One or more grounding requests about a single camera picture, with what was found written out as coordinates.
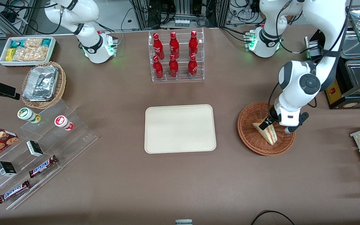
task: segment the brown table surface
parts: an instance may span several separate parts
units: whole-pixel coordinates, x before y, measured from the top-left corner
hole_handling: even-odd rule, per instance
[[[237,225],[265,209],[296,224],[360,224],[360,155],[349,137],[360,130],[360,110],[329,110],[321,93],[317,108],[304,107],[310,118],[287,152],[255,154],[238,136],[238,115],[267,101],[279,69],[303,56],[280,49],[259,58],[219,29],[204,31],[205,81],[180,84],[151,82],[148,32],[126,33],[117,57],[104,64],[84,57],[75,36],[55,36],[54,61],[67,76],[63,98],[100,138],[18,208],[0,205],[0,224],[170,225],[190,218],[195,225]],[[284,45],[301,50],[315,31],[290,26]],[[28,70],[1,66],[0,82],[21,93]],[[147,154],[145,110],[188,104],[213,107],[216,149]],[[23,125],[16,117],[23,106],[0,97],[0,128]]]

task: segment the clear acrylic display stand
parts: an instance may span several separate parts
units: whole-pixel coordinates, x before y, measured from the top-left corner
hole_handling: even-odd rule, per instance
[[[11,162],[17,174],[13,177],[4,177],[0,174],[0,195],[21,185],[25,180],[29,180],[31,188],[9,198],[1,204],[1,207],[7,210],[15,209],[98,138],[74,111],[75,108],[60,100],[40,113],[39,123],[27,122],[16,131],[19,141],[0,154],[0,161]],[[71,131],[66,131],[54,124],[54,119],[59,115],[66,116],[74,123]],[[38,142],[44,155],[41,157],[31,155],[26,145],[29,140]],[[56,155],[59,161],[41,174],[30,178],[29,171],[53,155]]]
[[[190,56],[188,54],[188,42],[191,38],[191,31],[195,30],[197,32],[197,39],[198,39],[198,53],[196,55],[196,61],[198,64],[197,67],[197,76],[196,78],[189,78],[188,77],[188,62],[190,61]],[[153,34],[158,33],[159,39],[163,44],[163,52],[165,54],[164,60],[160,61],[163,66],[163,79],[158,80],[156,79],[153,67],[153,57],[155,55],[154,52],[154,39]],[[151,64],[151,77],[153,82],[175,82],[175,81],[201,81],[205,78],[205,68],[204,68],[204,30],[202,28],[199,29],[179,29],[176,30],[177,40],[179,41],[180,46],[180,57],[177,59],[179,64],[179,72],[177,78],[173,78],[170,75],[169,70],[169,56],[170,56],[170,33],[167,33],[165,30],[155,30],[149,31],[148,34],[148,48],[150,51],[150,64]]]

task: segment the red bottle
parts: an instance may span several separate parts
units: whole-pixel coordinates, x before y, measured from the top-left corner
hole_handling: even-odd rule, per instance
[[[159,57],[159,60],[163,60],[165,58],[165,54],[163,53],[163,44],[159,40],[159,35],[157,33],[154,33],[153,37],[154,37],[154,52],[155,52],[155,55]]]
[[[152,59],[154,60],[154,64],[152,66],[154,67],[154,73],[155,73],[156,79],[162,80],[163,79],[162,64],[159,62],[159,58],[157,56],[154,56]]]
[[[190,57],[194,54],[197,55],[198,53],[198,40],[197,40],[197,32],[196,31],[191,31],[191,38],[190,38],[190,42],[188,43],[188,54],[190,55]]]
[[[188,62],[188,77],[194,79],[197,76],[197,62],[195,61],[195,55],[190,57]]]
[[[174,54],[174,56],[177,58],[180,57],[180,47],[179,47],[179,41],[176,38],[176,32],[170,32],[170,54]]]
[[[170,75],[173,78],[176,78],[179,72],[179,64],[176,61],[176,57],[174,54],[170,55],[170,62],[169,62],[169,68],[170,68]]]

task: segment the wicker basket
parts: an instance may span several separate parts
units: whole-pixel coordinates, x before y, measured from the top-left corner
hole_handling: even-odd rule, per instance
[[[276,131],[277,141],[274,145],[270,145],[252,125],[254,121],[265,119],[268,115],[267,102],[255,102],[248,105],[238,117],[238,134],[244,144],[258,154],[268,156],[283,154],[293,145],[295,132],[286,134],[284,127],[275,122],[273,126]]]
[[[27,105],[28,107],[45,109],[48,106],[56,103],[59,99],[62,98],[63,92],[65,91],[65,85],[66,85],[65,71],[63,71],[62,67],[58,63],[55,63],[55,62],[42,63],[42,64],[37,65],[36,67],[46,67],[46,66],[55,66],[59,69],[59,75],[58,75],[58,78],[56,81],[55,97],[49,102],[31,102],[31,101],[26,101],[22,98],[24,104]],[[27,73],[27,76],[24,79],[24,82],[22,85],[22,92],[24,91],[24,88],[26,87],[27,79],[29,77],[30,71]]]

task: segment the white cap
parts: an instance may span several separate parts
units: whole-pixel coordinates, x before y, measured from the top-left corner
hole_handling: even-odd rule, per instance
[[[33,116],[34,112],[29,108],[21,108],[17,112],[17,116],[22,120],[28,120]]]
[[[55,118],[55,125],[58,127],[66,127],[69,123],[69,120],[66,116],[58,116]]]

